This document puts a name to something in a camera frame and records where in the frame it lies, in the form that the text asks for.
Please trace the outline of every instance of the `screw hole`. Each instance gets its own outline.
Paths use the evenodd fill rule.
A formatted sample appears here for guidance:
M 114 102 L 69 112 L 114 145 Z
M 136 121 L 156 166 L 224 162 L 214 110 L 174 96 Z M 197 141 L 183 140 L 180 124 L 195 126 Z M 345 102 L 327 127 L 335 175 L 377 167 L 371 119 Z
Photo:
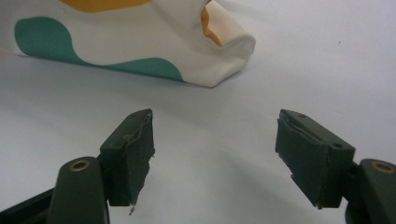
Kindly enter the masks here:
M 334 147 L 338 147 L 338 148 L 340 148 L 340 147 L 343 147 L 343 145 L 341 145 L 341 144 L 339 144 L 339 143 L 334 143 L 334 144 L 332 144 Z
M 69 169 L 70 171 L 77 172 L 87 169 L 90 166 L 89 161 L 76 161 L 75 163 L 71 164 Z
M 381 171 L 383 173 L 386 173 L 386 174 L 395 174 L 396 173 L 396 169 L 393 166 L 391 166 L 387 163 L 384 163 L 382 161 L 373 161 L 372 165 L 374 166 L 374 168 L 376 170 Z

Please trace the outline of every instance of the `white table surface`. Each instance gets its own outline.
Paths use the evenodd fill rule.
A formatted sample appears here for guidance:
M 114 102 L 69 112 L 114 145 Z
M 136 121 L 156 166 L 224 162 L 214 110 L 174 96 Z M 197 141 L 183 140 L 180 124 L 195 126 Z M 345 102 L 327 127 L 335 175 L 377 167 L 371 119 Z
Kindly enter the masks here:
M 216 88 L 0 52 L 0 210 L 53 188 L 58 169 L 124 118 L 154 113 L 157 149 L 135 212 L 112 223 L 345 223 L 318 210 L 275 153 L 276 119 L 305 113 L 355 161 L 396 163 L 396 3 L 219 0 L 257 38 Z

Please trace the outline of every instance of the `orange pattern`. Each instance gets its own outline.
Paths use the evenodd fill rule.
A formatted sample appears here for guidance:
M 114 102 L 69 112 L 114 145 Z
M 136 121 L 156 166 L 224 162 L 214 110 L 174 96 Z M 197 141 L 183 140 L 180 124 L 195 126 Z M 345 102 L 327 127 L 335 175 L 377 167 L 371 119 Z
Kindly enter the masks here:
M 61 0 L 75 10 L 83 12 L 100 12 L 124 7 L 137 7 L 149 0 Z
M 211 38 L 217 45 L 222 46 L 221 41 L 219 38 L 213 33 L 208 25 L 209 25 L 209 13 L 207 12 L 206 7 L 202 9 L 201 11 L 201 24 L 202 24 L 202 29 L 204 31 L 204 35 Z

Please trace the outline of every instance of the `teal wavy stripe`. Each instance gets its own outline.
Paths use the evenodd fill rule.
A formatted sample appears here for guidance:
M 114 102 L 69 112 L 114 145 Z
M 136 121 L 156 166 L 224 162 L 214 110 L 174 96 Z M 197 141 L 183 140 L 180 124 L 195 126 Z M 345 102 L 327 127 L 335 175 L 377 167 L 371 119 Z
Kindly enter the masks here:
M 15 25 L 15 38 L 21 51 L 32 57 L 183 81 L 177 68 L 161 58 L 147 58 L 111 65 L 84 62 L 75 53 L 71 35 L 66 27 L 52 18 L 36 17 L 18 21 Z

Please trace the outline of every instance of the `black bracket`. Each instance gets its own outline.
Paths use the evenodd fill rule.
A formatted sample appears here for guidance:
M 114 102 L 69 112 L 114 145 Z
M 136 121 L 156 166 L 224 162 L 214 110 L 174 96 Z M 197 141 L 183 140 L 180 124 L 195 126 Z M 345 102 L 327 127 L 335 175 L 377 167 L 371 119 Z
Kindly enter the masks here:
M 100 151 L 63 165 L 54 189 L 1 212 L 0 223 L 107 224 L 106 201 L 134 209 L 155 153 L 152 111 L 128 116 Z
M 348 224 L 396 224 L 396 166 L 386 161 L 353 162 L 355 148 L 307 115 L 280 111 L 276 152 L 291 178 L 317 208 L 339 207 L 344 197 Z

